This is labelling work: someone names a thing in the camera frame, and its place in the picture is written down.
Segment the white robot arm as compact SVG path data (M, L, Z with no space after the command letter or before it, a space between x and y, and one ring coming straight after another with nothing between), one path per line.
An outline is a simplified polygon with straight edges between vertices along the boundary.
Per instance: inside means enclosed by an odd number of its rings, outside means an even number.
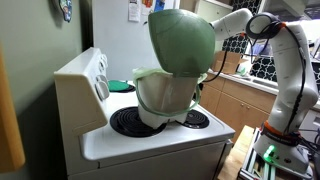
M253 149L268 164L304 179L313 176L308 145L299 128L319 98L304 30L271 13L252 14L238 9L212 21L215 36L224 40L239 33L266 39L272 48L278 93L268 119L262 124Z

